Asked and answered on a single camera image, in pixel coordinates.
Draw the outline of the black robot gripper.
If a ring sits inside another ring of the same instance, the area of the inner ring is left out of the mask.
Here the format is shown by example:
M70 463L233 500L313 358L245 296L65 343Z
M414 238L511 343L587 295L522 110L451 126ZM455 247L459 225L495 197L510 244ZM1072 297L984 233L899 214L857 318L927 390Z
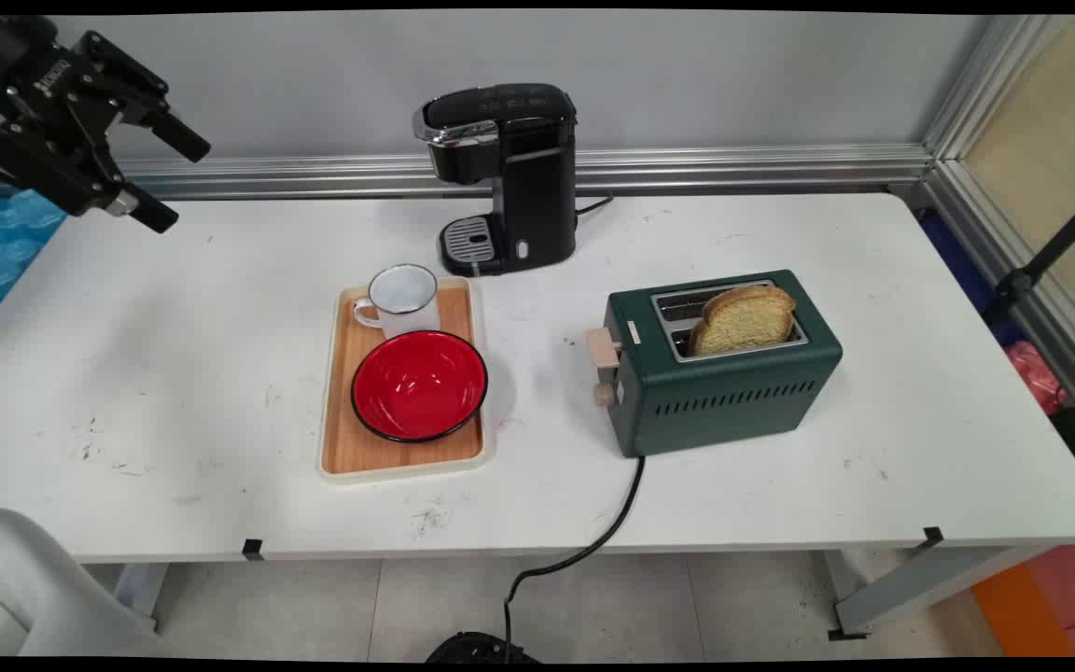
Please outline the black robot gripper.
M33 190L68 216L102 209L166 233L180 214L125 178L108 135L147 129L191 162L212 151L177 118L166 82L89 31L72 47L44 16L0 16L0 180Z

